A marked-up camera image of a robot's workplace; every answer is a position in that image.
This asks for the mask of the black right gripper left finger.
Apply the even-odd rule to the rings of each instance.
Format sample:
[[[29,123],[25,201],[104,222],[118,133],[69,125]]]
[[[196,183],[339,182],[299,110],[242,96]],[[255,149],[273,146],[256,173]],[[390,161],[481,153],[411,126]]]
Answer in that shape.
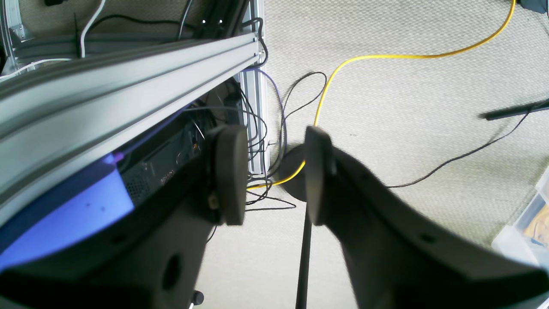
[[[244,128],[217,127],[203,151],[143,205],[91,237],[1,273],[1,297],[30,309],[187,309],[208,235],[242,225]]]

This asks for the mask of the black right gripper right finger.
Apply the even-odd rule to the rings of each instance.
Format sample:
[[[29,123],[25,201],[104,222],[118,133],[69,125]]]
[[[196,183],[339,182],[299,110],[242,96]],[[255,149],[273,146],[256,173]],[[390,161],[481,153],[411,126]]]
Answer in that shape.
[[[534,309],[547,299],[544,270],[430,221],[319,127],[304,147],[308,216],[341,244],[360,309]]]

